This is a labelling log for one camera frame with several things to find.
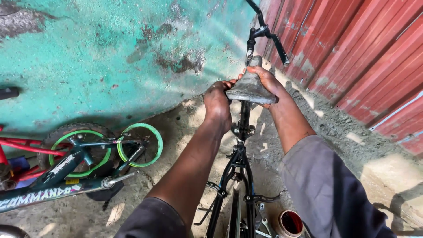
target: dirt ground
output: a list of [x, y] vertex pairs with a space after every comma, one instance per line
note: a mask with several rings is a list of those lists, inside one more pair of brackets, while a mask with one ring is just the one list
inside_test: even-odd
[[[423, 227], [419, 209], [414, 207], [413, 199], [421, 198], [422, 165], [399, 146], [382, 139], [371, 133], [354, 119], [343, 112], [335, 110], [325, 100], [305, 91], [298, 91], [296, 86], [288, 81], [280, 72], [275, 72], [286, 89], [296, 100], [304, 115], [315, 131], [342, 157], [348, 168], [362, 180], [369, 199], [376, 202], [378, 208], [385, 209], [389, 216], [388, 226], [397, 230], [412, 230]], [[233, 121], [239, 117], [240, 103], [233, 102], [231, 111]], [[164, 149], [159, 160], [141, 169], [141, 174], [125, 181], [126, 186], [112, 199], [109, 208], [103, 212], [101, 202], [95, 202], [85, 195], [68, 197], [56, 201], [44, 202], [38, 205], [22, 208], [0, 215], [0, 224], [13, 224], [26, 230], [31, 237], [64, 237], [64, 238], [111, 238], [133, 209], [141, 202], [143, 197], [154, 186], [165, 172], [172, 166], [178, 155], [185, 148], [192, 135], [201, 124], [205, 114], [202, 97], [196, 97], [182, 103], [179, 107], [167, 113], [160, 114], [146, 122], [157, 128], [164, 140]], [[280, 179], [277, 167], [284, 156], [280, 141], [269, 112], [260, 106], [254, 105], [250, 123], [256, 126], [256, 133], [247, 140], [247, 155], [251, 158], [251, 168], [254, 174], [255, 190], [257, 194], [276, 196], [285, 189]], [[219, 152], [214, 162], [209, 180], [218, 183], [221, 173], [227, 164], [235, 136], [227, 133], [221, 143]], [[383, 168], [377, 161], [389, 164], [386, 158], [400, 158], [406, 161], [417, 176], [407, 188], [397, 186], [404, 183], [396, 180], [390, 172], [396, 170], [395, 166]], [[216, 228], [215, 237], [223, 237], [228, 224], [228, 211], [230, 206], [232, 188], [228, 188], [228, 198], [224, 201], [222, 212]], [[279, 202], [267, 204], [266, 210], [270, 219], [285, 209], [295, 210], [288, 192], [283, 192], [283, 199]], [[395, 195], [408, 196], [395, 200]], [[208, 208], [215, 198], [214, 190], [206, 188], [199, 207]], [[393, 202], [399, 202], [399, 210], [395, 210]], [[401, 211], [412, 211], [411, 218], [401, 218]], [[198, 211], [194, 222], [200, 221], [204, 215]], [[198, 227], [193, 226], [195, 237], [204, 237], [208, 219]]]

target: red corrugated metal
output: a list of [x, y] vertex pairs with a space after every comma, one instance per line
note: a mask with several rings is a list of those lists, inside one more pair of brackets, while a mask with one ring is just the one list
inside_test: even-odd
[[266, 57], [370, 130], [421, 154], [422, 11], [423, 0], [285, 0], [275, 33], [291, 65], [283, 68], [269, 43]]

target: green painted wall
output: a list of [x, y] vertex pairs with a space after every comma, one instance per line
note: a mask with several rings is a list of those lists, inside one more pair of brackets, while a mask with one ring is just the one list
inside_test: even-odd
[[254, 16], [244, 0], [2, 0], [0, 88], [21, 94], [0, 124], [44, 136], [168, 110], [238, 75]]

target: hand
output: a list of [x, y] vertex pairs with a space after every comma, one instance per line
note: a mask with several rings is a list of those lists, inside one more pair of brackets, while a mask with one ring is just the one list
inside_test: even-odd
[[204, 94], [204, 105], [206, 106], [206, 122], [218, 122], [222, 129], [222, 134], [231, 128], [232, 117], [229, 111], [229, 100], [225, 91], [229, 90], [236, 79], [230, 81], [217, 81]]
[[[247, 70], [250, 73], [256, 73], [260, 77], [260, 81], [263, 84], [263, 86], [269, 92], [271, 92], [272, 94], [276, 96], [276, 103], [278, 102], [281, 94], [287, 93], [283, 85], [275, 78], [275, 76], [271, 72], [263, 69], [260, 66], [248, 66]], [[242, 76], [243, 74], [239, 74], [238, 79], [241, 79]], [[269, 109], [271, 104], [264, 104], [262, 106]]]

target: gray bicycle seat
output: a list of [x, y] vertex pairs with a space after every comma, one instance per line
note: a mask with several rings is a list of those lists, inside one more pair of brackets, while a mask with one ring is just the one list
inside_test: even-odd
[[[256, 55], [251, 59], [249, 66], [262, 66], [263, 59]], [[255, 73], [248, 71], [240, 80], [228, 91], [226, 91], [228, 99], [244, 100], [261, 104], [271, 104], [276, 102], [276, 96], [271, 94], [262, 84], [260, 78]]]

